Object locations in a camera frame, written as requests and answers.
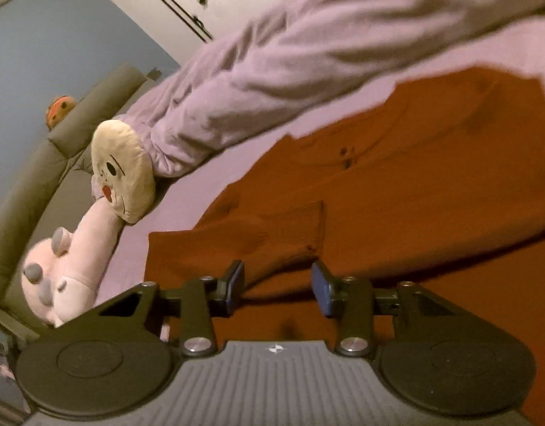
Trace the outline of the orange plush toy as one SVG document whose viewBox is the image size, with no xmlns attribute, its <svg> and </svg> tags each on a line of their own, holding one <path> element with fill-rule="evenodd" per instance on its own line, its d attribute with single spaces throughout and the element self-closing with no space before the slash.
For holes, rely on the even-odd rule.
<svg viewBox="0 0 545 426">
<path fill-rule="evenodd" d="M 45 124 L 49 131 L 61 123 L 75 108 L 78 101 L 69 95 L 56 97 L 48 106 L 45 114 Z"/>
</svg>

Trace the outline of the grey upholstered headboard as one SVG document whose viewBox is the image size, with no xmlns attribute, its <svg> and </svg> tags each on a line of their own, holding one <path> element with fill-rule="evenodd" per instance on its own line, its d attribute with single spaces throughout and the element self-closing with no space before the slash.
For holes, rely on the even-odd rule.
<svg viewBox="0 0 545 426">
<path fill-rule="evenodd" d="M 90 141 L 101 122 L 124 113 L 154 81 L 128 62 L 99 81 L 40 142 L 0 207 L 0 327 L 20 339 L 47 330 L 20 285 L 26 252 L 64 226 L 74 229 L 93 203 Z"/>
</svg>

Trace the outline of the pink plush toy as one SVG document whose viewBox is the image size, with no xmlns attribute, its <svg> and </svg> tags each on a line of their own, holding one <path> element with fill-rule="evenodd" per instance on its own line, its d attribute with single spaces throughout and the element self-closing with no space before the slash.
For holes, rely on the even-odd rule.
<svg viewBox="0 0 545 426">
<path fill-rule="evenodd" d="M 44 324 L 59 327 L 93 309 L 99 285 L 124 221 L 111 207 L 115 190 L 99 183 L 100 197 L 71 232 L 64 227 L 36 243 L 20 270 L 23 296 Z"/>
</svg>

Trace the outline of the lilac rolled duvet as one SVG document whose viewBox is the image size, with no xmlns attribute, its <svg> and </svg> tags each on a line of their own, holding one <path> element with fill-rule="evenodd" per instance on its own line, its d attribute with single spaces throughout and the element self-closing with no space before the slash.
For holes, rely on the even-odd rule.
<svg viewBox="0 0 545 426">
<path fill-rule="evenodd" d="M 285 0 L 204 45 L 122 121 L 160 177 L 545 6 L 545 0 Z"/>
</svg>

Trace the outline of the rust orange knit cardigan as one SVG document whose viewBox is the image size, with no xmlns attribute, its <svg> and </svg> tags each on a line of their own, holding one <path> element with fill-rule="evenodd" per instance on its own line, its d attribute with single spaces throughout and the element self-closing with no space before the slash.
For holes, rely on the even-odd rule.
<svg viewBox="0 0 545 426">
<path fill-rule="evenodd" d="M 165 288 L 246 266 L 218 339 L 333 340 L 310 269 L 407 277 L 522 338 L 538 366 L 525 412 L 545 425 L 545 92 L 485 67 L 396 86 L 379 107 L 283 137 L 194 228 L 153 233 Z"/>
</svg>

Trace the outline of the beige face plush pillow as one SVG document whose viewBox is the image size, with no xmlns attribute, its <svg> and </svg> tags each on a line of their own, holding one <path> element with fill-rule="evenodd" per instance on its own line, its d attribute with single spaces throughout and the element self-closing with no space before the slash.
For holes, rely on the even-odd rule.
<svg viewBox="0 0 545 426">
<path fill-rule="evenodd" d="M 120 120 L 106 120 L 94 131 L 90 156 L 100 193 L 119 217 L 136 224 L 156 196 L 151 158 L 138 135 Z"/>
</svg>

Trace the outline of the lilac bed sheet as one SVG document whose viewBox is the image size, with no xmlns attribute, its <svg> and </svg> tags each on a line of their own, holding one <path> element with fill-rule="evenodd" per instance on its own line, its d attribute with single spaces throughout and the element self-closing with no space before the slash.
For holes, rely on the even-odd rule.
<svg viewBox="0 0 545 426">
<path fill-rule="evenodd" d="M 306 111 L 298 118 L 224 150 L 178 180 L 164 180 L 162 196 L 137 224 L 123 229 L 98 289 L 97 303 L 144 279 L 148 235 L 191 229 L 225 187 L 246 174 L 282 137 L 307 136 L 340 118 L 382 104 L 398 83 L 491 65 L 542 79 L 545 87 L 545 15 L 511 22 L 460 42 L 414 65 L 368 81 L 356 91 Z"/>
</svg>

